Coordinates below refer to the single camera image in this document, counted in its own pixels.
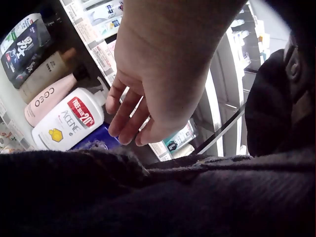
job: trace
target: black packaging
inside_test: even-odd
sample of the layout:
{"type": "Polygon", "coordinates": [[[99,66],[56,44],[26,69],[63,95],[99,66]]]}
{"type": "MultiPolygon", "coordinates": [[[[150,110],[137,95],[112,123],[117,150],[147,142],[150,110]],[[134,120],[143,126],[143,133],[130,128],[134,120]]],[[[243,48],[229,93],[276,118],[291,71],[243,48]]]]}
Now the black packaging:
{"type": "Polygon", "coordinates": [[[45,49],[52,43],[51,36],[42,19],[31,24],[1,57],[1,63],[16,89],[45,60],[45,49]]]}

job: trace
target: bottle cap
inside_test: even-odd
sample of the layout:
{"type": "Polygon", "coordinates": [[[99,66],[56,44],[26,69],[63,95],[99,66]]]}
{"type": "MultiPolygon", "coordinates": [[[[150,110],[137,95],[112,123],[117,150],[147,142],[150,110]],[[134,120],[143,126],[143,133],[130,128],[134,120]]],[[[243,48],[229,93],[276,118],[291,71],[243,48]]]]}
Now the bottle cap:
{"type": "Polygon", "coordinates": [[[97,78],[98,78],[99,82],[101,83],[103,90],[97,91],[94,94],[94,98],[100,106],[103,106],[106,102],[107,94],[109,91],[108,91],[104,81],[99,76],[97,78]]]}
{"type": "Polygon", "coordinates": [[[79,65],[72,74],[77,81],[89,78],[89,73],[83,64],[79,65]]]}
{"type": "Polygon", "coordinates": [[[76,49],[75,48],[70,48],[65,53],[63,53],[61,55],[61,58],[63,59],[64,62],[67,62],[71,58],[73,58],[75,55],[76,55],[76,49]]]}

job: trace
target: beige bottle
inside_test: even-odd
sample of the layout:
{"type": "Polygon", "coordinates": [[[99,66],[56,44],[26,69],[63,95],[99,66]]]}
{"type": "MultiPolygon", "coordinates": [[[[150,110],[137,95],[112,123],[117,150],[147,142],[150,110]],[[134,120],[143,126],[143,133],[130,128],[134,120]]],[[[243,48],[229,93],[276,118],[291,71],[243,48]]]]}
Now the beige bottle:
{"type": "Polygon", "coordinates": [[[76,54],[74,48],[64,54],[59,51],[45,60],[22,84],[19,93],[25,103],[30,103],[43,89],[60,79],[69,70],[68,61],[76,54]]]}
{"type": "Polygon", "coordinates": [[[39,93],[24,109],[28,123],[35,127],[73,88],[77,81],[88,77],[84,66],[51,84],[39,93]]]}

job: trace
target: yellow hexagon logo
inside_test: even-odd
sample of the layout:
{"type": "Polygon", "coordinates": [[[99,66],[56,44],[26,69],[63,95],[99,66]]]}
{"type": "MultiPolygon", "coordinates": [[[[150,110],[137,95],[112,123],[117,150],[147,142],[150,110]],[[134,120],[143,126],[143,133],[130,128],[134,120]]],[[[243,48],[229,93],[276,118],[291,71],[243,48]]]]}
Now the yellow hexagon logo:
{"type": "Polygon", "coordinates": [[[52,136],[52,140],[55,142],[60,142],[63,139],[63,133],[56,128],[49,130],[48,133],[52,136]]]}

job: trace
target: red label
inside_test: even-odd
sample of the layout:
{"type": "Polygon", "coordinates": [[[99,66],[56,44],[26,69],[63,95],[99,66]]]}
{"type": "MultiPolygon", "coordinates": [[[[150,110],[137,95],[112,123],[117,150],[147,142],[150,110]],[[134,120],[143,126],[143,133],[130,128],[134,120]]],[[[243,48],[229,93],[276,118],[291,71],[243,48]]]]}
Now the red label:
{"type": "Polygon", "coordinates": [[[7,61],[9,62],[11,60],[10,54],[7,53],[6,56],[7,56],[7,61]]]}
{"type": "Polygon", "coordinates": [[[94,125],[94,119],[88,108],[78,97],[74,97],[68,102],[68,106],[77,116],[77,118],[83,122],[87,127],[94,125]]]}

